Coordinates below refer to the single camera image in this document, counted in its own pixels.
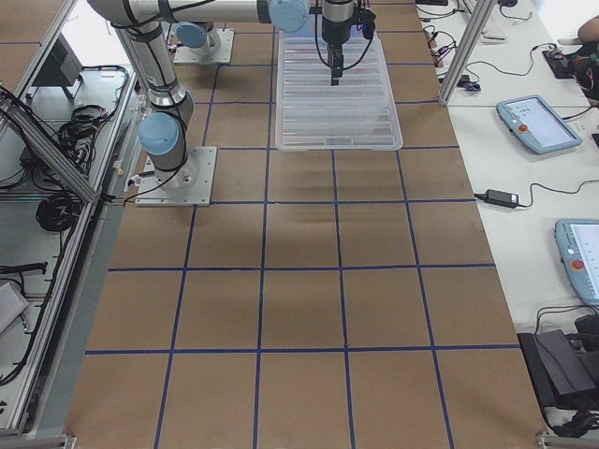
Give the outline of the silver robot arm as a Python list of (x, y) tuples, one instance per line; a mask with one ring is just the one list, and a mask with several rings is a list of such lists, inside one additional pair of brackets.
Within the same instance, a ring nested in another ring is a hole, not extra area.
[(175, 36), (186, 48), (197, 53), (214, 53), (221, 47), (221, 38), (213, 22), (179, 22)]
[(139, 141), (153, 163), (158, 186), (168, 190), (186, 187), (198, 168), (186, 143), (193, 100), (179, 83), (163, 23), (204, 27), (212, 22), (256, 22), (294, 33), (314, 17), (322, 25), (317, 35), (328, 45), (331, 79), (338, 81), (343, 75), (343, 44), (357, 23), (358, 8), (354, 1), (93, 1), (90, 6), (124, 33), (125, 51), (146, 81), (151, 113), (139, 125)]

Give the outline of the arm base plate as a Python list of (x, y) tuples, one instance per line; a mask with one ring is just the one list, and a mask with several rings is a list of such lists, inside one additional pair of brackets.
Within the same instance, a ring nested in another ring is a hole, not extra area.
[(201, 47), (181, 46), (175, 51), (175, 65), (228, 65), (234, 40), (233, 29), (213, 29)]
[(155, 171), (146, 157), (144, 169), (153, 174), (140, 181), (140, 195), (134, 198), (141, 207), (209, 206), (212, 197), (216, 147), (195, 147), (187, 150), (187, 160), (177, 174)]

